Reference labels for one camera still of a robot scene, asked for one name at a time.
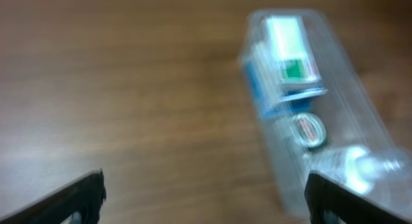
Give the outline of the white spray bottle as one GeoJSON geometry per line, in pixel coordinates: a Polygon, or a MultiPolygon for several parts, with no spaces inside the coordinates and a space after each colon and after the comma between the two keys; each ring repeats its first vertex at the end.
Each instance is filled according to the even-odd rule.
{"type": "Polygon", "coordinates": [[[364,145],[350,145],[320,152],[312,158],[310,170],[366,195],[377,183],[408,180],[411,153],[401,148],[372,151],[364,145]]]}

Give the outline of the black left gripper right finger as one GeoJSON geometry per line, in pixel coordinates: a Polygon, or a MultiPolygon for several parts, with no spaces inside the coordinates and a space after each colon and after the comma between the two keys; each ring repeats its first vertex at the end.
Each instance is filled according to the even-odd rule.
{"type": "Polygon", "coordinates": [[[311,224],[408,224],[408,222],[312,172],[304,189],[311,224]]]}

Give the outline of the white green medicine box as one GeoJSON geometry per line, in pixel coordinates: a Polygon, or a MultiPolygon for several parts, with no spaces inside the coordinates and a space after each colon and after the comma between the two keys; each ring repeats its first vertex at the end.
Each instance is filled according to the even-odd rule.
{"type": "Polygon", "coordinates": [[[322,78],[302,17],[273,15],[265,19],[264,25],[280,85],[289,91],[319,87],[322,78]]]}

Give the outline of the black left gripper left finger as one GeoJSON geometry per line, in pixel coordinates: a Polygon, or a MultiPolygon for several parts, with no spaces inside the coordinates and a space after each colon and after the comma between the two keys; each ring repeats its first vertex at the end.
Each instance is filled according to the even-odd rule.
{"type": "Polygon", "coordinates": [[[106,201],[102,169],[94,170],[38,201],[1,217],[1,223],[98,223],[106,201]]]}

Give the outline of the white Hansaplast plaster box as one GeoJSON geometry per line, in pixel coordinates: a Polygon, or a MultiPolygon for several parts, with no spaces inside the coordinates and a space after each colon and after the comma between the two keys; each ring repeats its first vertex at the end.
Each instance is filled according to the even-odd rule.
{"type": "Polygon", "coordinates": [[[267,104],[318,97],[328,92],[316,63],[304,50],[282,55],[260,42],[252,46],[250,63],[261,98],[267,104]]]}

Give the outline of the blue lozenge box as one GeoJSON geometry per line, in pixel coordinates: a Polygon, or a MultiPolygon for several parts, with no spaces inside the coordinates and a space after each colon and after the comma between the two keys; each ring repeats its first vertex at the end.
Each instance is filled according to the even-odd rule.
{"type": "Polygon", "coordinates": [[[284,115],[288,110],[291,113],[300,113],[313,109],[314,97],[308,94],[311,90],[284,92],[274,84],[266,86],[253,61],[244,63],[242,71],[260,118],[284,115]]]}

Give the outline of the green Zam-Buk box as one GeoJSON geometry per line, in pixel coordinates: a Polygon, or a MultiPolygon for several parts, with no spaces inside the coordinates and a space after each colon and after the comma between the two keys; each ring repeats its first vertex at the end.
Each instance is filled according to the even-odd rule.
{"type": "Polygon", "coordinates": [[[327,132],[322,120],[313,113],[302,112],[292,116],[295,142],[307,151],[317,151],[327,143],[327,132]]]}

